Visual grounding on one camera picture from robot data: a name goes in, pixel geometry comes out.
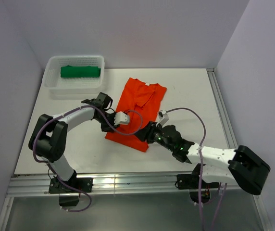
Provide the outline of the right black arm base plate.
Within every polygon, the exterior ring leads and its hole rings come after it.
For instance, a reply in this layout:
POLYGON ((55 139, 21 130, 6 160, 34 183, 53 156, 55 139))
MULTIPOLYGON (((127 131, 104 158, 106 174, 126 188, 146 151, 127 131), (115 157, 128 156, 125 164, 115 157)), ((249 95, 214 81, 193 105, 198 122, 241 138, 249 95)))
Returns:
MULTIPOLYGON (((178 174, 176 176, 175 187, 179 190, 197 190, 199 188, 199 176, 193 174, 178 174)), ((201 182, 202 189, 215 189, 219 187, 218 182, 201 182)))

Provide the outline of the front aluminium rail frame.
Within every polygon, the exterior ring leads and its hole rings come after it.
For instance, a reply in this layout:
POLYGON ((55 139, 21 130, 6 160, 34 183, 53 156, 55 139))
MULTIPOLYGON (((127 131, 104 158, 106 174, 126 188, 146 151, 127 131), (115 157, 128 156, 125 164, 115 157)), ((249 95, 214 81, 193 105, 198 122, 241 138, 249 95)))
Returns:
POLYGON ((199 231, 199 209, 175 187, 176 172, 93 174, 83 212, 62 211, 47 175, 10 180, 0 231, 199 231))

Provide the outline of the orange polo t shirt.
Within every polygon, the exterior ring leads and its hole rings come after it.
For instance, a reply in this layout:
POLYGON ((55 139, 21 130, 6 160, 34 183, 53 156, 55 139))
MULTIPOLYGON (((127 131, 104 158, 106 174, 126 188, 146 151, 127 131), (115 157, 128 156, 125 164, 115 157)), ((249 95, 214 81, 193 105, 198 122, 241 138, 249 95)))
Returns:
POLYGON ((144 128, 150 121, 155 121, 160 109, 166 87, 158 83, 147 84, 138 79, 129 78, 116 107, 117 112, 127 112, 130 116, 128 125, 121 125, 117 130, 132 133, 144 128))

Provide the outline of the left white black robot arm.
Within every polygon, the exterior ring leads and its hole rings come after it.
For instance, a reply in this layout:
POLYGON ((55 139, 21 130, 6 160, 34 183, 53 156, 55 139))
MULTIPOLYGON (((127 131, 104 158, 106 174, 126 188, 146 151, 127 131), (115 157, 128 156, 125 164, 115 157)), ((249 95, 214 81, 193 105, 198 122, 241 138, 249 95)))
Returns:
POLYGON ((118 128, 114 124, 116 112, 107 112, 112 103, 112 98, 101 92, 95 99, 83 100, 78 108, 54 116, 42 114, 38 118, 28 147, 33 151, 36 162, 48 164, 51 171, 61 179, 60 187, 66 192, 77 188, 76 171, 64 156, 67 133, 90 120, 98 121, 103 132, 118 128))

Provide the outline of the right side aluminium rail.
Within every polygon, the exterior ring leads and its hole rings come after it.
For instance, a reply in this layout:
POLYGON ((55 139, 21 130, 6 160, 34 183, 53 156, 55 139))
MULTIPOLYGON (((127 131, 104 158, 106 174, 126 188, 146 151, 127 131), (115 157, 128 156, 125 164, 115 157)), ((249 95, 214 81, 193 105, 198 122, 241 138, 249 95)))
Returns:
POLYGON ((207 74, 208 74, 208 78, 210 81, 210 85, 214 94, 214 98, 215 98, 215 102, 216 102, 216 106, 218 109, 218 113, 219 113, 219 117, 221 120, 221 124, 223 127, 223 131, 224 131, 224 135, 225 135, 225 139, 227 142, 227 146, 229 148, 237 148, 238 144, 237 144, 237 140, 236 137, 234 135, 233 132, 233 128, 227 113, 227 109, 218 85, 218 81, 215 75, 215 69, 214 68, 207 68, 206 69, 207 74))

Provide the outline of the white perforated plastic basket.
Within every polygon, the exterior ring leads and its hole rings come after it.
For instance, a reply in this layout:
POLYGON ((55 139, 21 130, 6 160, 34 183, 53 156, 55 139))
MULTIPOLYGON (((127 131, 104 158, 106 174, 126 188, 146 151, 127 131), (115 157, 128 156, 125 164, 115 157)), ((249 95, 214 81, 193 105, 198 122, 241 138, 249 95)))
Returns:
POLYGON ((93 94, 104 89, 105 60, 100 55, 65 55, 49 59, 42 86, 53 94, 93 94))

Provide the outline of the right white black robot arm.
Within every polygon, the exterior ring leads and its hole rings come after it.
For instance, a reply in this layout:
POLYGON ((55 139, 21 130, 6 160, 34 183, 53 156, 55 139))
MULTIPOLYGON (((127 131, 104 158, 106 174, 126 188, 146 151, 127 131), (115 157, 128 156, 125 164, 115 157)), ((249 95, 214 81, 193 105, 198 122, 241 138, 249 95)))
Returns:
POLYGON ((201 188, 206 183, 237 183, 252 195, 260 195, 270 173, 270 166, 249 147, 220 149, 199 146, 181 137, 174 125, 162 127, 149 122, 135 136, 148 144, 157 143, 172 153, 181 163, 199 164, 192 175, 194 186, 201 188))

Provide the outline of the rolled green t shirt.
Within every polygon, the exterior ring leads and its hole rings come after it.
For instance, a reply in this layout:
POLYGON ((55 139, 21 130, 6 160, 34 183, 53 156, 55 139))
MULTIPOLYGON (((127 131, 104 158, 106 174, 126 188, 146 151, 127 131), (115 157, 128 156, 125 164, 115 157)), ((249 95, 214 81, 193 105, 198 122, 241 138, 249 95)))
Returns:
POLYGON ((98 66, 63 66, 61 67, 61 78, 83 78, 100 77, 101 69, 98 66))

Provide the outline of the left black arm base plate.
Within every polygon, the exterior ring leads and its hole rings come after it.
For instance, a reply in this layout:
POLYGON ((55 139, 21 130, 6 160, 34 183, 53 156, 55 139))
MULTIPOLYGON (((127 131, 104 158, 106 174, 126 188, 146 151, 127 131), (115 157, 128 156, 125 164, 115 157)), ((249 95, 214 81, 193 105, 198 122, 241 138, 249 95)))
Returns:
MULTIPOLYGON (((73 181, 65 181, 65 184, 72 188, 90 193, 93 186, 93 178, 76 178, 73 181)), ((50 186, 48 190, 49 194, 64 194, 64 193, 76 193, 77 191, 64 186, 57 178, 50 180, 50 186)))

